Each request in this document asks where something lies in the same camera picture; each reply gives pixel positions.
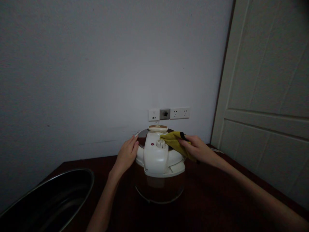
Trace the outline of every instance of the dark wooden tabletop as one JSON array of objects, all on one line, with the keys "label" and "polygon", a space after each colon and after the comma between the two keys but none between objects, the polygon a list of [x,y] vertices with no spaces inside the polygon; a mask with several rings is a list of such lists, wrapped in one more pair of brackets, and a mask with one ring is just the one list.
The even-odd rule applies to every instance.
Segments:
[{"label": "dark wooden tabletop", "polygon": [[[308,212],[228,156],[227,162],[308,220]],[[103,191],[116,156],[65,162],[46,179],[74,168],[95,173],[93,189],[65,231],[85,231]],[[166,205],[147,203],[134,187],[129,169],[119,184],[109,231],[275,231],[255,202],[226,173],[206,164],[186,160],[182,195]]]}]

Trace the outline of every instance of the white door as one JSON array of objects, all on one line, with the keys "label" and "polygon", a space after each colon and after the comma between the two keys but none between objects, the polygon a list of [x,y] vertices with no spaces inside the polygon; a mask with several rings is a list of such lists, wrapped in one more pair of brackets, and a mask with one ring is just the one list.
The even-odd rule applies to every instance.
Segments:
[{"label": "white door", "polygon": [[309,209],[306,1],[237,0],[211,144]]}]

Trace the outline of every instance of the metal bowl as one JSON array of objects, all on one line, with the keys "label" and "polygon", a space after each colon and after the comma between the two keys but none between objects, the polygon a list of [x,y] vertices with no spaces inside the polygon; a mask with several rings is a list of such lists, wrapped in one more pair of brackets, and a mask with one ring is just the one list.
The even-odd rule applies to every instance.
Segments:
[{"label": "metal bowl", "polygon": [[74,169],[38,185],[0,215],[1,231],[62,231],[94,183],[89,169]]}]

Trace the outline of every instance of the cleaning cloth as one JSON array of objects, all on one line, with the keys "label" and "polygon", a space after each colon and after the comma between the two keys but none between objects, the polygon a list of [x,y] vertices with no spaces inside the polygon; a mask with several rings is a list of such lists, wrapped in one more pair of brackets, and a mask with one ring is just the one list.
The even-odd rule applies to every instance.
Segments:
[{"label": "cleaning cloth", "polygon": [[188,151],[187,149],[180,145],[180,143],[178,142],[178,139],[183,139],[186,140],[189,144],[191,144],[191,142],[189,142],[185,136],[183,132],[179,132],[179,131],[173,131],[171,133],[168,133],[166,135],[161,135],[160,138],[162,140],[165,141],[165,143],[169,146],[171,146],[172,148],[174,148],[176,151],[178,151],[180,154],[184,155],[185,157],[188,157],[189,159],[191,159],[192,161],[196,162],[196,158],[194,158]]}]

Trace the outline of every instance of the wall socket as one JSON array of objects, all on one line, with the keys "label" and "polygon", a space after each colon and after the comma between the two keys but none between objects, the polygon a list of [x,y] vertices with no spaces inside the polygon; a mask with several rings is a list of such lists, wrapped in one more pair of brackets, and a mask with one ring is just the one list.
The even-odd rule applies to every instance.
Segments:
[{"label": "wall socket", "polygon": [[183,119],[190,117],[190,107],[183,108],[171,108],[171,118],[170,119]]},{"label": "wall socket", "polygon": [[148,110],[148,121],[159,121],[160,120],[160,109]]}]

